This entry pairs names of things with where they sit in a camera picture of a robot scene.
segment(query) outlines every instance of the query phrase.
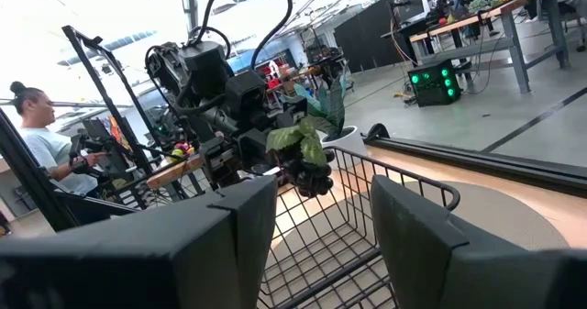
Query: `potted plant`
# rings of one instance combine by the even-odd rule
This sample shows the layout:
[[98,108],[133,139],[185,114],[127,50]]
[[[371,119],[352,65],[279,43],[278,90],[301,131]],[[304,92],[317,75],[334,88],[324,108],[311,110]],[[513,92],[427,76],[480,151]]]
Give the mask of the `potted plant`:
[[[306,97],[308,99],[308,120],[317,130],[327,134],[320,139],[323,147],[339,147],[360,155],[367,155],[367,148],[363,143],[359,130],[354,126],[344,127],[345,123],[345,106],[343,102],[346,85],[344,73],[340,74],[333,82],[328,91],[326,88],[318,90],[318,99]],[[352,166],[358,161],[351,161],[350,157],[338,154],[338,163],[346,166]],[[331,163],[335,169],[338,166],[336,161]]]

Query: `woman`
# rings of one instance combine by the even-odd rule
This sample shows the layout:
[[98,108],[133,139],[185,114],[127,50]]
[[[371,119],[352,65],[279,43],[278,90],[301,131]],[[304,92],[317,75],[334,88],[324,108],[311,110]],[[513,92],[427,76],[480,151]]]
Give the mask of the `woman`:
[[[14,82],[10,91],[15,94],[13,104],[22,116],[20,136],[27,143],[28,149],[37,159],[40,166],[47,168],[52,179],[59,181],[66,188],[94,198],[100,198],[95,178],[75,174],[70,166],[69,152],[71,139],[51,132],[47,126],[55,122],[53,103],[40,89],[26,87],[23,83]],[[92,153],[78,159],[86,159],[91,167],[98,163],[104,153]],[[94,219],[80,222],[92,222]]]

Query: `concrete floor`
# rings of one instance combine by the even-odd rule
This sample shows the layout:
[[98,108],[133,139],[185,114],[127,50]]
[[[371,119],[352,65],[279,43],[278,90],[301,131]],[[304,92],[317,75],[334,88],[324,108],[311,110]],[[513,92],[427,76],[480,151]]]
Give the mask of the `concrete floor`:
[[[501,30],[499,20],[494,25]],[[525,55],[542,52],[552,43],[548,32],[537,35],[548,30],[547,24],[519,24],[517,30]],[[450,42],[444,39],[443,45]],[[383,123],[397,138],[481,151],[587,86],[587,52],[575,51],[576,39],[568,44],[571,67],[560,69],[555,57],[535,66],[528,71],[531,93],[520,94],[514,69],[491,70],[491,74],[480,72],[472,86],[460,81],[462,89],[477,92],[487,84],[482,93],[464,94],[458,102],[445,106],[405,108],[399,98],[394,99],[393,94],[402,92],[404,85],[400,65],[354,74],[356,92],[345,98],[346,123],[362,132]],[[506,51],[495,52],[493,61],[508,57]],[[483,61],[490,58],[491,54],[482,56]],[[582,145],[587,139],[585,103],[587,97],[577,99],[493,152],[587,167]]]

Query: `black electronic box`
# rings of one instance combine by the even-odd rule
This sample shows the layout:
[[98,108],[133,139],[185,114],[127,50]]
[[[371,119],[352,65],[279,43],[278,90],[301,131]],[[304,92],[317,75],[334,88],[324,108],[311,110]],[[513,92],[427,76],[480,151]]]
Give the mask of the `black electronic box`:
[[422,65],[408,72],[418,106],[449,105],[460,98],[460,88],[450,60]]

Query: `black stripe on floor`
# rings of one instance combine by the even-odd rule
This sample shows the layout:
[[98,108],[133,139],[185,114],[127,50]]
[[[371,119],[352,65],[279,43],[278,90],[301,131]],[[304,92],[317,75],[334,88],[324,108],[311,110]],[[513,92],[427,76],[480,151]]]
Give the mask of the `black stripe on floor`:
[[521,126],[520,128],[512,131],[511,133],[509,133],[508,135],[506,135],[504,138],[501,138],[501,139],[497,140],[492,145],[490,145],[487,148],[483,149],[482,150],[482,153],[489,153],[489,152],[491,152],[491,151],[493,151],[493,150],[501,147],[503,144],[505,144],[508,141],[510,141],[510,140],[518,137],[519,135],[521,135],[522,133],[524,133],[525,131],[527,131],[531,127],[537,125],[541,121],[546,120],[547,118],[553,116],[558,111],[560,111],[561,109],[563,109],[566,105],[569,105],[570,103],[576,101],[579,97],[583,96],[584,94],[587,94],[587,88],[581,89],[577,93],[571,95],[569,98],[567,98],[567,99],[563,100],[562,102],[560,102],[560,103],[552,106],[548,111],[546,111],[543,114],[541,114],[541,115],[533,118],[532,120],[528,121],[528,123],[526,123],[525,125]]

